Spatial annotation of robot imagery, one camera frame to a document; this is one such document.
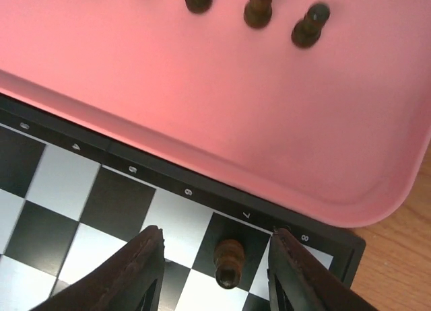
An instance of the pink tray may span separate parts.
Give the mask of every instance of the pink tray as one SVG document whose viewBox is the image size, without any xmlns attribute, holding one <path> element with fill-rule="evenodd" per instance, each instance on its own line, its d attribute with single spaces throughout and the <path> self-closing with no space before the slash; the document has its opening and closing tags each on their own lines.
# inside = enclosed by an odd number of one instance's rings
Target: pink tray
<svg viewBox="0 0 431 311">
<path fill-rule="evenodd" d="M 431 0 L 0 0 L 0 91 L 284 207 L 365 226 L 407 196 L 431 138 Z"/>
</svg>

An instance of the white number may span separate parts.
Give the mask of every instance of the white number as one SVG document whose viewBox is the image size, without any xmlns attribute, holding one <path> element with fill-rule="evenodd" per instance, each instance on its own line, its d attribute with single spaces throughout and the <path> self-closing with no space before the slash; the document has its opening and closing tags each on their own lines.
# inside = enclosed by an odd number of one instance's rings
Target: white number
<svg viewBox="0 0 431 311">
<path fill-rule="evenodd" d="M 20 123 L 20 127 L 23 128 L 23 129 L 29 129 L 30 128 L 30 126 L 28 126 L 25 123 Z"/>
</svg>

